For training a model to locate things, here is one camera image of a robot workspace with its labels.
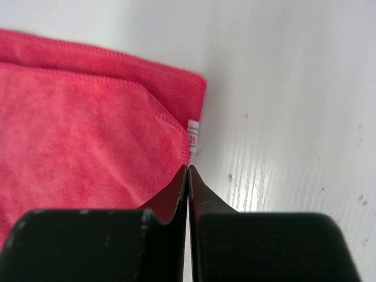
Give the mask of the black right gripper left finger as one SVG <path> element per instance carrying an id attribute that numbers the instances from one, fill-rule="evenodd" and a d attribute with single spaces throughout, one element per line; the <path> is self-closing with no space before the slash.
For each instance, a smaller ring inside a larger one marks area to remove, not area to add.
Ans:
<path id="1" fill-rule="evenodd" d="M 187 167 L 138 209 L 38 209 L 1 250 L 2 281 L 182 281 Z"/>

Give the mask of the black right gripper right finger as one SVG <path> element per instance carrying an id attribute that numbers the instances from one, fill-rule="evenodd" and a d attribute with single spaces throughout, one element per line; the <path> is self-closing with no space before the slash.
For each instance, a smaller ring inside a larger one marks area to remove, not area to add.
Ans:
<path id="1" fill-rule="evenodd" d="M 328 215 L 238 212 L 194 166 L 187 186 L 194 281 L 360 281 Z"/>

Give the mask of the pink towel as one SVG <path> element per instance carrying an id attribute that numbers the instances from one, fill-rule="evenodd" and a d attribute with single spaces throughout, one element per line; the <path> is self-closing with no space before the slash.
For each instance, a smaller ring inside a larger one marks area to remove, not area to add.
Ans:
<path id="1" fill-rule="evenodd" d="M 189 162 L 206 81 L 1 30 L 1 241 L 35 209 L 135 209 Z"/>

